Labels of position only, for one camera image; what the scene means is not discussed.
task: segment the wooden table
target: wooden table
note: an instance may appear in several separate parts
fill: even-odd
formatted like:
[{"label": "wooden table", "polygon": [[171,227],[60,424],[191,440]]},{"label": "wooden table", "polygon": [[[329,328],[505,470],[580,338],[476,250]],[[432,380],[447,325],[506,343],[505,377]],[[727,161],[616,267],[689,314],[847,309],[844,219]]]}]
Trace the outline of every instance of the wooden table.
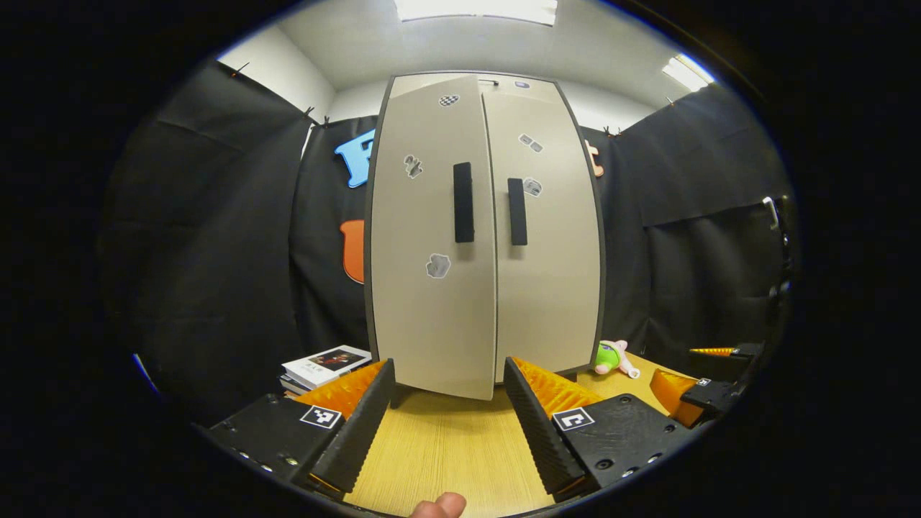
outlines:
[{"label": "wooden table", "polygon": [[[618,370],[603,376],[585,371],[578,383],[605,398],[633,394],[666,414],[649,390],[652,373],[681,373],[627,356],[642,372],[639,379]],[[411,391],[398,408],[387,409],[345,501],[407,516],[420,500],[444,491],[467,499],[463,518],[506,516],[554,503],[543,490],[504,387],[496,387],[492,401]]]}]

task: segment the ceiling light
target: ceiling light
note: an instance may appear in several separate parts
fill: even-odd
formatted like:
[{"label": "ceiling light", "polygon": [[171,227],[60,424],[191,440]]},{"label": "ceiling light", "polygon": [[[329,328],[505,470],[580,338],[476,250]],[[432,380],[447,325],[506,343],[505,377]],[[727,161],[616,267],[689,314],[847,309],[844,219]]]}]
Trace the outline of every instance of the ceiling light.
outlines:
[{"label": "ceiling light", "polygon": [[669,63],[662,67],[662,72],[665,72],[692,92],[696,92],[714,82],[713,76],[710,76],[703,67],[684,54],[678,54],[671,58]]},{"label": "ceiling light", "polygon": [[552,26],[556,0],[393,0],[401,21],[434,17],[501,17]]}]

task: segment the black handle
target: black handle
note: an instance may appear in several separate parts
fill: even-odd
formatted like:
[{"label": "black handle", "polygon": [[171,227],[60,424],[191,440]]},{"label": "black handle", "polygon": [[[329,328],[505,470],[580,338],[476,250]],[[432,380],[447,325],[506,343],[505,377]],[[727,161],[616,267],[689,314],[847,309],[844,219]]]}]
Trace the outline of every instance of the black handle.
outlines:
[{"label": "black handle", "polygon": [[454,242],[473,242],[473,177],[470,162],[454,164]]},{"label": "black handle", "polygon": [[520,178],[508,179],[508,210],[512,220],[512,244],[528,244],[528,219],[524,213],[524,184]]}]

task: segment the beige cabinet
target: beige cabinet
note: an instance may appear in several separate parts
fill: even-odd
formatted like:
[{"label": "beige cabinet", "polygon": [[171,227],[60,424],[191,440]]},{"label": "beige cabinet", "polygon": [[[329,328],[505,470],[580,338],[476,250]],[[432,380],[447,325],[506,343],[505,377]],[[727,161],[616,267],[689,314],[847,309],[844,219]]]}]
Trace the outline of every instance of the beige cabinet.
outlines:
[{"label": "beige cabinet", "polygon": [[368,178],[365,290],[398,383],[491,399],[506,356],[590,364],[603,231],[589,157],[554,82],[391,80]]}]

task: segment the human finger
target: human finger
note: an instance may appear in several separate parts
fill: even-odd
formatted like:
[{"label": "human finger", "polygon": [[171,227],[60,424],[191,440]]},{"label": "human finger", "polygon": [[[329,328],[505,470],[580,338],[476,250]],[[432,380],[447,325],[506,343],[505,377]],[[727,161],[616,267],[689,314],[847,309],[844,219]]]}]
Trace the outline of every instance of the human finger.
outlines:
[{"label": "human finger", "polygon": [[449,518],[443,507],[433,501],[422,500],[416,504],[409,518]]},{"label": "human finger", "polygon": [[445,510],[448,518],[459,518],[467,507],[467,499],[450,491],[443,493],[435,503]]}]

